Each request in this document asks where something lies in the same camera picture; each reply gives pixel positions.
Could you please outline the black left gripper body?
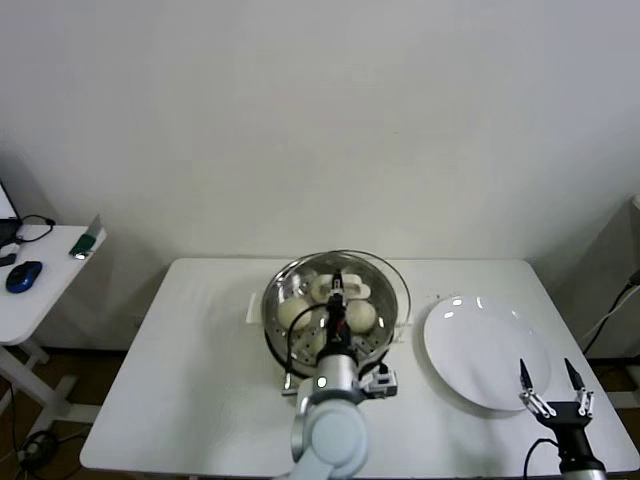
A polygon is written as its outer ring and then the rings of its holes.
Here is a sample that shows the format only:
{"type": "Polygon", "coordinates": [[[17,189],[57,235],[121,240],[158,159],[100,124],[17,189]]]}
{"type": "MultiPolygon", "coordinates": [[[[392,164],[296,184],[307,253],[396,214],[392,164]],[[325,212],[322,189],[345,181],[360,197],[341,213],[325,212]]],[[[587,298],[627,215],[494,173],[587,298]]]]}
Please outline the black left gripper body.
{"type": "Polygon", "coordinates": [[[326,346],[333,351],[351,347],[351,329],[346,320],[346,304],[341,294],[333,294],[327,304],[326,346]]]}

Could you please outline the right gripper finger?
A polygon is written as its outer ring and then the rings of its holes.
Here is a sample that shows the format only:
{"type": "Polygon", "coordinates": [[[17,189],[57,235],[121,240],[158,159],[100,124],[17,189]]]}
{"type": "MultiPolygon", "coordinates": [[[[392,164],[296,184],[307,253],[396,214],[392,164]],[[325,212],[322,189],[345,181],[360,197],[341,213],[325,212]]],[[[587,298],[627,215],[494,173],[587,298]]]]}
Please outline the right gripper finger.
{"type": "Polygon", "coordinates": [[[529,371],[523,359],[519,360],[520,383],[522,391],[519,395],[525,408],[536,417],[552,418],[556,410],[539,395],[533,386],[529,371]]]}
{"type": "Polygon", "coordinates": [[[579,416],[592,416],[594,407],[594,392],[588,390],[584,384],[582,376],[575,369],[568,358],[564,359],[564,364],[569,376],[570,383],[576,393],[579,416]]]}

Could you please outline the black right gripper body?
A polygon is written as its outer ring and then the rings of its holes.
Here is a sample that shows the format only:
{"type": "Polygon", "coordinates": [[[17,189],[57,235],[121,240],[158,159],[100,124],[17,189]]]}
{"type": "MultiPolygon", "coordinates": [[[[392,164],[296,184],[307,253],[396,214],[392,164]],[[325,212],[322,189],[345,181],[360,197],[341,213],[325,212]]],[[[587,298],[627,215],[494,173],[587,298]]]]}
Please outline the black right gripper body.
{"type": "Polygon", "coordinates": [[[579,414],[577,402],[550,402],[555,415],[538,414],[540,424],[550,429],[558,444],[561,468],[600,468],[586,436],[591,418],[579,414]]]}

